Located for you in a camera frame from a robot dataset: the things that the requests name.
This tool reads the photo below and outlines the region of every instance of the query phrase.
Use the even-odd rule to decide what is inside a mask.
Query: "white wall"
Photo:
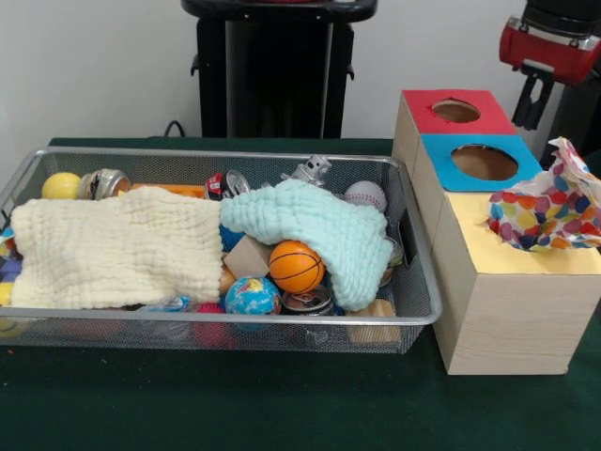
[[[355,81],[347,89],[343,133],[393,132],[399,90],[490,89],[512,115],[525,77],[499,61],[505,22],[525,0],[380,0],[378,14],[355,25]],[[522,135],[542,152],[562,89],[556,86],[537,132]]]
[[[523,0],[380,0],[356,24],[345,136],[391,137],[399,90],[491,89],[508,113],[524,77],[498,61]],[[0,185],[53,136],[148,136],[179,119],[200,132],[195,18],[178,0],[0,0]],[[547,136],[548,109],[538,150]]]

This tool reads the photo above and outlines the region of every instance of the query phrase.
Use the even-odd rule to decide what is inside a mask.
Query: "circular hole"
[[[480,180],[507,180],[517,173],[517,162],[498,148],[469,144],[451,154],[461,172]]]
[[[439,101],[432,107],[432,110],[437,117],[457,124],[473,122],[480,118],[478,108],[466,101],[457,101],[455,99]]]

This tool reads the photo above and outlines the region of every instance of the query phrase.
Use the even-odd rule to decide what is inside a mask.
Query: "light blue muslin cloth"
[[[265,244],[304,242],[326,264],[338,305],[351,311],[376,298],[393,251],[386,218],[374,207],[349,204],[296,179],[222,200],[221,221]]]

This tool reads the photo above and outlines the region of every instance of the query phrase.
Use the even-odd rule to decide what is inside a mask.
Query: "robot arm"
[[[593,35],[601,19],[601,0],[528,0],[521,17],[513,16],[501,35],[501,61],[527,75],[513,121],[538,126],[555,82],[578,85],[601,53]],[[536,82],[542,83],[532,100]]]

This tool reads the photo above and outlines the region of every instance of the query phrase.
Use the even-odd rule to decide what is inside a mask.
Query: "orange basketball toy ball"
[[[300,241],[282,241],[271,253],[271,278],[288,293],[311,291],[325,273],[321,257]]]

